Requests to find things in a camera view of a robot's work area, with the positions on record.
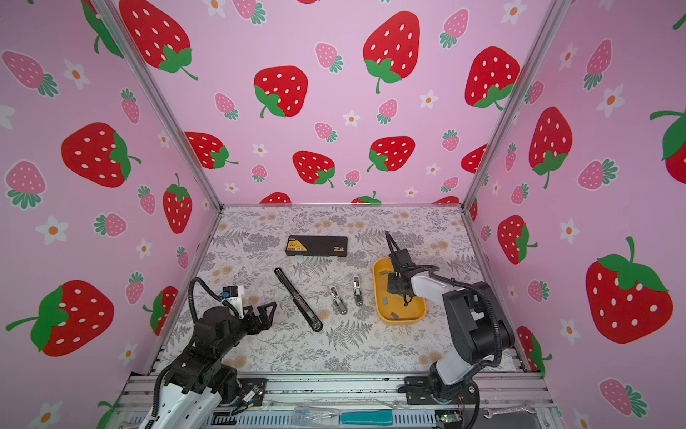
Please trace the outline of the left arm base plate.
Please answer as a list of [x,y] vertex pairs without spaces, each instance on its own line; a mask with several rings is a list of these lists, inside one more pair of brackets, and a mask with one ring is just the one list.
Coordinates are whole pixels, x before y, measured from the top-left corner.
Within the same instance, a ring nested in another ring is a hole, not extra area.
[[236,409],[244,407],[261,407],[264,401],[268,380],[266,378],[239,378],[235,396],[226,407]]

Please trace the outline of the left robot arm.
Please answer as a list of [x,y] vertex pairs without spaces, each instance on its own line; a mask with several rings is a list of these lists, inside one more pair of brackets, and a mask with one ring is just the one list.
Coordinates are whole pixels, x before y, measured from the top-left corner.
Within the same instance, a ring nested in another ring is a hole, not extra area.
[[271,329],[277,303],[242,309],[239,303],[237,286],[215,293],[199,277],[190,281],[193,334],[155,380],[153,404],[142,428],[200,428],[220,406],[230,408],[221,416],[237,416],[262,400],[266,380],[243,385],[237,369],[223,359],[245,337]]

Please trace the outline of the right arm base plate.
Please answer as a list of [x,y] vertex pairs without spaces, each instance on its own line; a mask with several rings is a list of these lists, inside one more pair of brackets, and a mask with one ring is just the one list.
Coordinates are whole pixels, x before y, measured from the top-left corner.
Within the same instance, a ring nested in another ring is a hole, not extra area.
[[397,389],[409,405],[468,405],[479,402],[479,388],[473,380],[446,385],[434,375],[407,376]]

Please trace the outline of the black stapler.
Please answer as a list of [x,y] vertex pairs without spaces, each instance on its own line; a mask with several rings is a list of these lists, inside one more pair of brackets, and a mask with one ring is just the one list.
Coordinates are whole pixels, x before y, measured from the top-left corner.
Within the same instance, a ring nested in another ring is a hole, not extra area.
[[319,318],[319,316],[312,310],[312,307],[310,307],[307,302],[304,300],[302,295],[299,293],[297,288],[294,286],[294,284],[289,280],[287,275],[285,275],[284,271],[277,267],[274,270],[274,273],[280,283],[287,289],[287,291],[291,294],[291,297],[293,299],[294,304],[300,311],[301,315],[307,321],[308,325],[314,332],[321,332],[323,330],[323,322]]

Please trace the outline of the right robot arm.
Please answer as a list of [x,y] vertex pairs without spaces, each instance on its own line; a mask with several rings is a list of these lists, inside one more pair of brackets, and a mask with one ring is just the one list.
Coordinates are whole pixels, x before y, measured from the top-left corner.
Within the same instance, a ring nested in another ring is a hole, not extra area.
[[428,388],[437,400],[453,400],[484,368],[498,368],[503,352],[512,348],[516,336],[491,286],[466,283],[438,274],[434,265],[417,265],[409,251],[400,248],[385,232],[393,272],[388,292],[409,306],[415,298],[444,307],[452,348],[433,363]]

